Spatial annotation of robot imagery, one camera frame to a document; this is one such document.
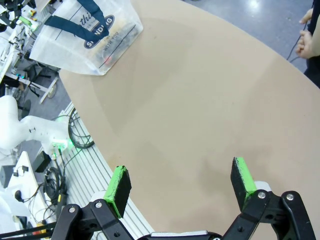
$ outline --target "hand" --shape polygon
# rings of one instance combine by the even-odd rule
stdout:
[[[295,52],[303,59],[309,59],[316,56],[312,50],[312,35],[309,31],[300,31],[300,39],[297,43]]]
[[[299,23],[306,24],[311,19],[313,11],[314,11],[313,8],[309,9],[306,12],[306,14],[303,16],[303,18],[299,21]]]

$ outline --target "person's arm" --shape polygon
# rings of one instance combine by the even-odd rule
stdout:
[[[320,17],[316,21],[315,30],[312,36],[311,49],[315,56],[320,55]]]

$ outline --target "green tape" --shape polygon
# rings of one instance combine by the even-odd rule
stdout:
[[[257,190],[256,184],[254,179],[252,178],[250,171],[247,167],[247,164],[243,157],[236,157],[235,158],[237,168],[239,170],[244,188],[245,188],[245,200],[247,199]]]
[[[111,206],[113,207],[116,215],[120,219],[122,216],[118,210],[118,207],[116,205],[116,194],[119,187],[119,183],[124,175],[124,173],[127,171],[127,168],[125,166],[118,166],[115,168],[114,173],[112,175],[112,178],[110,180],[109,186],[104,194],[103,199]]]

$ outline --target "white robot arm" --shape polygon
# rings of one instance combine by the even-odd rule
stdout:
[[[63,151],[68,147],[68,123],[56,122],[36,116],[18,120],[16,100],[6,95],[0,98],[0,148],[10,150],[23,141],[40,141],[44,152],[52,155],[55,147]]]

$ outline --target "beige tabletop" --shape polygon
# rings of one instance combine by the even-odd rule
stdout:
[[[108,164],[156,231],[224,234],[232,159],[302,196],[320,237],[320,91],[234,25],[179,0],[132,0],[144,31],[105,76],[61,71]],[[253,239],[276,239],[260,225]]]

